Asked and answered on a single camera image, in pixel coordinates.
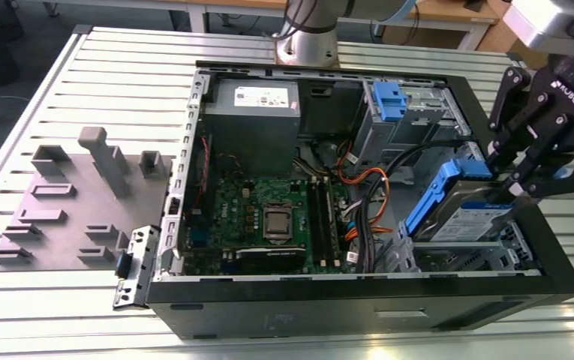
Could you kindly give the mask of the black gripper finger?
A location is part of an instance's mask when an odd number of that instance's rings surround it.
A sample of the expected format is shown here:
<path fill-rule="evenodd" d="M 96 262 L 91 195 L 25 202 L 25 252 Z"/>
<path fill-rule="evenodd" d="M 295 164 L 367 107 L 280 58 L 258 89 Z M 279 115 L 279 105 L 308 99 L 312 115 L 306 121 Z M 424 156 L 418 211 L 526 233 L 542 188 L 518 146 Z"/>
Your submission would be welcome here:
<path fill-rule="evenodd" d="M 574 116 L 561 114 L 527 126 L 531 143 L 508 178 L 514 197 L 574 194 Z"/>
<path fill-rule="evenodd" d="M 518 176 L 552 176 L 555 161 L 555 95 L 551 71 L 543 67 L 535 73 L 508 67 L 503 74 L 488 129 L 492 139 L 487 146 L 487 167 L 503 172 L 519 152 L 523 160 L 515 166 Z"/>

